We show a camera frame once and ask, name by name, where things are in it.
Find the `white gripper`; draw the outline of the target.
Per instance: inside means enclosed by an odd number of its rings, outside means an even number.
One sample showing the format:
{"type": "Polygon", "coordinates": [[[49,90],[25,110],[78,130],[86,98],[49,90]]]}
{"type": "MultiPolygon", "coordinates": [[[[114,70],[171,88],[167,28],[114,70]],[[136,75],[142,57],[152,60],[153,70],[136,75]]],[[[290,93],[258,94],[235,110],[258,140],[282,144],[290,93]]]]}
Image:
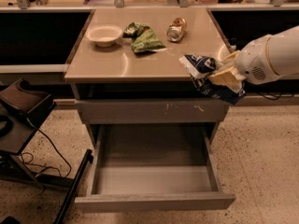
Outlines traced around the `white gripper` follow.
{"type": "Polygon", "coordinates": [[[271,35],[265,35],[250,41],[242,50],[236,50],[222,59],[224,63],[235,61],[235,65],[224,65],[207,78],[218,86],[225,86],[238,93],[242,83],[260,85],[279,79],[279,75],[270,64],[268,42],[271,35]]]}

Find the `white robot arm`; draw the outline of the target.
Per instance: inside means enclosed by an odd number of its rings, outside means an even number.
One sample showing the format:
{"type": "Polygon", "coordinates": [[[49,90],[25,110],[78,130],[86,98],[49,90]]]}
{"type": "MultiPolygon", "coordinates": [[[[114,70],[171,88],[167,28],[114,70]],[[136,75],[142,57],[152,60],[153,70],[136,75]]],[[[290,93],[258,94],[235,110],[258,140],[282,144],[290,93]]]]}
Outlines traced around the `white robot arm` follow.
{"type": "Polygon", "coordinates": [[[261,85],[299,72],[299,26],[264,35],[250,41],[222,60],[223,66],[208,75],[214,84],[232,91],[241,90],[241,82],[261,85]]]}

